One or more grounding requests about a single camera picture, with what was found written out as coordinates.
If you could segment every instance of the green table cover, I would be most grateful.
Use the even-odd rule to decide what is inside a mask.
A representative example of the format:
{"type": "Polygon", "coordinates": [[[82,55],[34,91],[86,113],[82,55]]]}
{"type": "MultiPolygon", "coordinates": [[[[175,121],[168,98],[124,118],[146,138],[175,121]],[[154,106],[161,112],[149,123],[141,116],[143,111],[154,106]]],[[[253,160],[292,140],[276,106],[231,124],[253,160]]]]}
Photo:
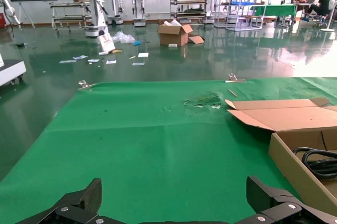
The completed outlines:
{"type": "Polygon", "coordinates": [[[271,132],[239,122],[224,99],[325,96],[336,105],[336,85],[337,78],[273,78],[78,91],[0,183],[0,223],[43,211],[93,178],[103,183],[99,213],[126,223],[248,217],[247,176],[294,191],[267,153],[271,132]]]}
{"type": "MultiPolygon", "coordinates": [[[[263,15],[265,7],[257,7],[255,16],[263,15]]],[[[265,10],[265,16],[294,16],[296,14],[296,6],[292,4],[285,5],[268,5],[265,10]]]]}

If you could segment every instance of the reflective floor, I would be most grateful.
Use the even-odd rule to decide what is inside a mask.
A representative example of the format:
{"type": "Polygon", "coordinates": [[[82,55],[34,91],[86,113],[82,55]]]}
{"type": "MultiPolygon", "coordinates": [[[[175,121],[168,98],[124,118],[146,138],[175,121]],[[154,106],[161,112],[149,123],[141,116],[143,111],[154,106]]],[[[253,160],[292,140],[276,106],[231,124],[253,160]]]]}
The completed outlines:
{"type": "Polygon", "coordinates": [[[101,50],[97,40],[86,38],[83,30],[61,30],[57,36],[50,27],[24,27],[22,32],[14,30],[15,38],[0,30],[2,57],[23,59],[27,68],[23,83],[0,87],[0,180],[72,98],[80,80],[89,84],[213,80],[227,79],[230,73],[239,79],[337,76],[335,33],[307,28],[288,32],[273,23],[260,32],[238,33],[193,26],[194,33],[205,38],[205,44],[168,48],[159,45],[157,27],[112,28],[112,35],[122,30],[142,44],[116,43],[123,52],[107,56],[98,55],[101,50]],[[26,43],[26,48],[16,48],[16,43],[26,43]],[[149,57],[129,59],[143,52],[149,57]],[[91,65],[85,59],[58,63],[81,55],[101,60],[91,65]],[[117,63],[107,65],[107,59],[116,59],[117,63]],[[135,62],[145,65],[132,66],[135,62]]]}

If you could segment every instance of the black shirt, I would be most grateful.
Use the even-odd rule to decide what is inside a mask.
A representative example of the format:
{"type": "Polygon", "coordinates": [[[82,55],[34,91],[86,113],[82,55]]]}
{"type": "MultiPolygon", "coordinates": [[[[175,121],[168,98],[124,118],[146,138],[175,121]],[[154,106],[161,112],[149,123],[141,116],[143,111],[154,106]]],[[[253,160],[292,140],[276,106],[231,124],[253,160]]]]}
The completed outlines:
{"type": "Polygon", "coordinates": [[[324,14],[329,13],[329,2],[330,0],[319,0],[318,1],[320,4],[320,10],[324,12],[324,14]]]}

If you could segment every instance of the blue object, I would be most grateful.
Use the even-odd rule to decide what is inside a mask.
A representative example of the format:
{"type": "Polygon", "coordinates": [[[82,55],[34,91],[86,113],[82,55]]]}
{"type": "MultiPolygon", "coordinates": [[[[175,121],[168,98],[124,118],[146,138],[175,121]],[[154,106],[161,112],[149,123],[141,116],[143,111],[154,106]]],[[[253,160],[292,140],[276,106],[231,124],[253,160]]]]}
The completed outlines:
{"type": "Polygon", "coordinates": [[[302,20],[302,21],[309,22],[309,18],[302,17],[301,20],[302,20]]]}
{"type": "MultiPolygon", "coordinates": [[[[239,2],[232,2],[233,5],[238,5],[239,2]]],[[[253,2],[242,2],[241,6],[250,6],[250,5],[254,5],[253,2]]]]}

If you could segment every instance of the power cord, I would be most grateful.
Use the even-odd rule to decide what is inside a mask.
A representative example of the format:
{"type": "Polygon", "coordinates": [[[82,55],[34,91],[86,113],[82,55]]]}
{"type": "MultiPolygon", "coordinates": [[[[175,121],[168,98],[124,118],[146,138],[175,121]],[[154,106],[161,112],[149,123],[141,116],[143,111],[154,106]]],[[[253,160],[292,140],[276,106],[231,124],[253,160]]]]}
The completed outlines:
{"type": "Polygon", "coordinates": [[[337,153],[308,147],[300,147],[293,150],[295,155],[299,152],[304,152],[302,158],[303,164],[318,179],[331,179],[337,177],[337,153]],[[314,154],[319,154],[330,158],[318,161],[308,161],[308,158],[314,154]]]}

